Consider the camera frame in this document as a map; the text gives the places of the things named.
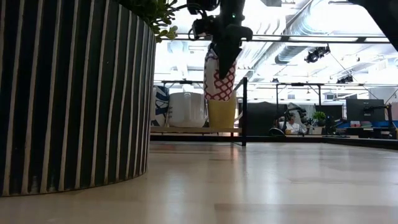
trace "robotic arm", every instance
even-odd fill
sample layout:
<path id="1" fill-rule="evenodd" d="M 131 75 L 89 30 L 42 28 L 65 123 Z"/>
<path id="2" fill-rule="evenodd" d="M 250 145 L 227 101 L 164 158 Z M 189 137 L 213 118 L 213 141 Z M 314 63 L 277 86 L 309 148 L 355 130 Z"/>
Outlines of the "robotic arm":
<path id="1" fill-rule="evenodd" d="M 245 0 L 187 0 L 186 7 L 190 14 L 201 14 L 192 24 L 193 40 L 211 37 L 211 48 L 220 60 L 220 78 L 224 79 L 229 68 L 242 51 L 242 38 L 252 40 L 253 31 L 242 26 Z M 220 6 L 218 16 L 207 16 L 206 11 L 213 11 Z"/>

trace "ceiling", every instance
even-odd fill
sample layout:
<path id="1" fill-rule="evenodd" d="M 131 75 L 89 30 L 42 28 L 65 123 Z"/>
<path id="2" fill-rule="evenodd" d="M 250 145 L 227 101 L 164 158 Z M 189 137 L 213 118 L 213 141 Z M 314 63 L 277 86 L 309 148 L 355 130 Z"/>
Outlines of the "ceiling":
<path id="1" fill-rule="evenodd" d="M 250 27 L 256 35 L 384 36 L 368 12 L 360 6 L 330 4 L 329 0 L 289 2 L 282 7 L 267 7 L 261 0 L 246 0 L 243 25 Z M 195 19 L 183 9 L 176 13 L 173 25 L 178 26 L 179 34 L 187 34 Z M 157 44 L 155 82 L 182 79 L 203 81 L 204 58 L 209 43 L 204 40 L 174 40 Z M 398 53 L 391 44 L 330 43 L 331 54 L 325 58 L 316 63 L 303 60 L 308 50 L 321 46 L 326 44 L 244 42 L 243 51 L 237 58 L 235 82 L 238 83 L 245 75 L 250 78 L 250 99 L 263 98 L 264 95 L 274 98 L 275 90 L 258 88 L 273 78 L 278 78 L 280 82 L 336 83 L 337 79 L 350 74 L 354 76 L 355 83 L 398 83 L 398 78 L 391 77 L 391 73 L 398 72 Z M 181 85 L 173 85 L 172 88 L 171 91 L 182 90 Z M 304 92 L 303 98 L 312 97 L 308 94 L 308 88 L 291 89 L 290 93 L 300 94 L 299 91 Z"/>

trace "wooden floor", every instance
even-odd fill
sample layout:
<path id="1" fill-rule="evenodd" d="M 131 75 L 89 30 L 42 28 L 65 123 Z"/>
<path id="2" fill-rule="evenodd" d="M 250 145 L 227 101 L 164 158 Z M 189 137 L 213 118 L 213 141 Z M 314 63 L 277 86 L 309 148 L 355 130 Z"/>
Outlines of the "wooden floor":
<path id="1" fill-rule="evenodd" d="M 398 223 L 398 153 L 331 144 L 154 144 L 149 172 L 0 198 L 0 223 Z"/>

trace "computer monitor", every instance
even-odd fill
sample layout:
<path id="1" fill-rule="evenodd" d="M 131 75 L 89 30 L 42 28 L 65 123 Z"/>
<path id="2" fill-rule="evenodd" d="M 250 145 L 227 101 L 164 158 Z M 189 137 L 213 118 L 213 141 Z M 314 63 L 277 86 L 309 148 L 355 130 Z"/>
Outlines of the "computer monitor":
<path id="1" fill-rule="evenodd" d="M 365 112 L 364 109 L 370 106 L 382 106 L 384 100 L 356 100 L 347 99 L 347 120 L 348 121 L 385 121 L 384 109 L 376 109 Z"/>

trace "yellow cup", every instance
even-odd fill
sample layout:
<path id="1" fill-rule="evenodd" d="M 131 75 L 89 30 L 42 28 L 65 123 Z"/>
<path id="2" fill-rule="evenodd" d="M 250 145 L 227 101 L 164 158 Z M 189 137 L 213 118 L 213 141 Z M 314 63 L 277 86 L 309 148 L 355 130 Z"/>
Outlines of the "yellow cup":
<path id="1" fill-rule="evenodd" d="M 234 128 L 234 122 L 241 115 L 235 118 L 236 93 L 231 95 L 228 101 L 208 100 L 209 125 L 211 128 Z"/>

